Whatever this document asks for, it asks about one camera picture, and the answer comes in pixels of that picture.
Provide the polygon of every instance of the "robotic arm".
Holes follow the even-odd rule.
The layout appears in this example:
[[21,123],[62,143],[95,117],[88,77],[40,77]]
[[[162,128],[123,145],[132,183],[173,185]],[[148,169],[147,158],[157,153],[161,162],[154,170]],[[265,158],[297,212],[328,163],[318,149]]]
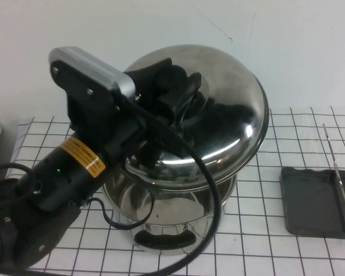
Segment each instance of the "robotic arm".
[[[18,181],[0,181],[0,273],[24,275],[23,270],[46,256],[78,217],[80,206],[146,141],[182,158],[191,155],[217,203],[207,239],[175,267],[151,275],[171,274],[187,265],[208,244],[220,218],[220,197],[210,173],[177,135],[177,122],[194,107],[200,74],[187,76],[171,59],[123,73],[75,47],[54,49],[49,61],[53,80],[67,93],[74,134],[31,170],[19,164],[0,166],[26,172]],[[137,156],[141,164],[148,165],[146,155]],[[141,225],[149,216],[120,225],[104,215],[120,229]]]

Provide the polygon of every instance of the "pot lid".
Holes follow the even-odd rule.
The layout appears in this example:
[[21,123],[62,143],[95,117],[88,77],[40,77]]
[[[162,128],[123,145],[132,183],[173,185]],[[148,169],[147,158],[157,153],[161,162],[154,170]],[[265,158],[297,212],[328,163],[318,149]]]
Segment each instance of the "pot lid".
[[[127,68],[133,71],[171,58],[189,75],[199,72],[199,89],[205,109],[190,129],[193,148],[202,157],[216,183],[245,166],[256,154],[269,124],[266,95],[248,69],[229,54],[200,45],[176,45],[151,52]],[[153,168],[135,157],[125,164],[126,173],[138,175],[164,190],[201,189],[207,186],[195,161],[161,152]]]

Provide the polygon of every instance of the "pot handle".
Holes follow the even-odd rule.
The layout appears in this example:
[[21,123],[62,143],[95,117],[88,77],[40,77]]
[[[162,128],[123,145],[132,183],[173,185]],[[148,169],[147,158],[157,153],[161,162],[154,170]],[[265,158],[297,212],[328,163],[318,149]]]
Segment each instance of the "pot handle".
[[134,241],[144,247],[157,250],[174,250],[190,246],[196,242],[195,234],[185,230],[178,235],[153,235],[146,230],[139,231]]

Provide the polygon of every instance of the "grid paper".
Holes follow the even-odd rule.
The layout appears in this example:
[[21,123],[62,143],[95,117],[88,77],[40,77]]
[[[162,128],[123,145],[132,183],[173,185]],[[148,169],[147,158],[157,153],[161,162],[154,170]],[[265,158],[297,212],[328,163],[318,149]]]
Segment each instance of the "grid paper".
[[[238,175],[237,187],[210,246],[175,275],[345,276],[345,240],[294,236],[285,229],[279,174],[282,166],[323,170],[332,157],[345,170],[345,106],[272,109],[270,126],[257,155]],[[20,123],[13,160],[29,167],[72,134],[67,118],[33,118]],[[8,176],[19,177],[12,169]],[[101,198],[113,211],[101,191]],[[32,269],[64,275],[130,276],[155,271],[182,256],[146,253],[128,233],[104,222],[99,205],[83,208],[58,246]]]

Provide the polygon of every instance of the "yellow label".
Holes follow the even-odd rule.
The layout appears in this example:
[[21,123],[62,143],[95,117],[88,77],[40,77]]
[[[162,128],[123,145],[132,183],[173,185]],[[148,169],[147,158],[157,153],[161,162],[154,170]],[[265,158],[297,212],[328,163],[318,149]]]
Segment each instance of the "yellow label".
[[94,178],[96,178],[105,168],[102,160],[83,142],[77,138],[70,137],[65,140],[60,148],[68,152],[79,162]]

